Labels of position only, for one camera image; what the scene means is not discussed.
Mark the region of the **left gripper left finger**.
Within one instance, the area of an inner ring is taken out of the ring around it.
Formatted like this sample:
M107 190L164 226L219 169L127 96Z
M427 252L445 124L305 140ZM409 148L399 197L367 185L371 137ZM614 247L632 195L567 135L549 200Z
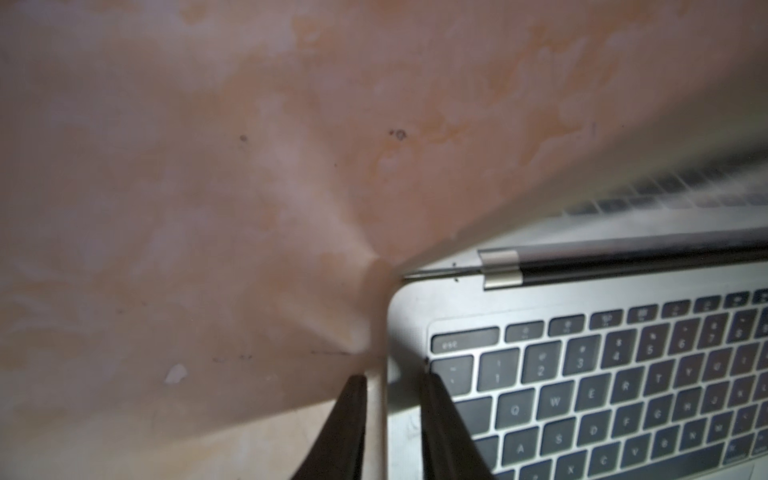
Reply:
M293 480L361 478L367 397L366 376L350 376Z

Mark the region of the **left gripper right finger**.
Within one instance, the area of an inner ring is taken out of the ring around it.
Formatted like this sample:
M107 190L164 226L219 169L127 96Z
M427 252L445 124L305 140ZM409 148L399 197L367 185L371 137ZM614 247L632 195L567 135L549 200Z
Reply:
M493 479L439 375L422 373L419 398L424 478Z

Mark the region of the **silver laptop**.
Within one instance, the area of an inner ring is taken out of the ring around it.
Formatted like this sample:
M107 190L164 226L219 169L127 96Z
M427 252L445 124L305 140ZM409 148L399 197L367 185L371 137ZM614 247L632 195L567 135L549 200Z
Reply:
M408 272L387 324L391 479L425 475L423 372L498 479L763 479L767 150Z

